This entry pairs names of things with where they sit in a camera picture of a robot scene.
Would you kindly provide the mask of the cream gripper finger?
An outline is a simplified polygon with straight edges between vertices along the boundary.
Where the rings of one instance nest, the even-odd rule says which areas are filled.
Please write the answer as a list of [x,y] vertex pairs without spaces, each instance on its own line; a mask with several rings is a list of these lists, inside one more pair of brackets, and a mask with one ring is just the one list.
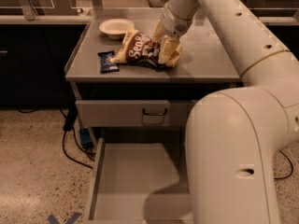
[[181,56],[182,46],[177,40],[167,40],[165,44],[166,55],[168,56],[165,65],[174,67]]
[[160,53],[158,57],[158,63],[167,63],[171,56],[171,41],[164,37],[160,44]]

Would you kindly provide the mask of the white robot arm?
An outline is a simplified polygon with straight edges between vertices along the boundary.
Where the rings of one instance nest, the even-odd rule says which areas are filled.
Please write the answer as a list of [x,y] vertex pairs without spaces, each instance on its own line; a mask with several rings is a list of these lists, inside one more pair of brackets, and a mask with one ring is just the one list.
[[280,224],[275,154],[299,140],[298,61],[240,0],[169,0],[154,33],[180,39],[203,9],[242,87],[192,108],[185,154],[194,224]]

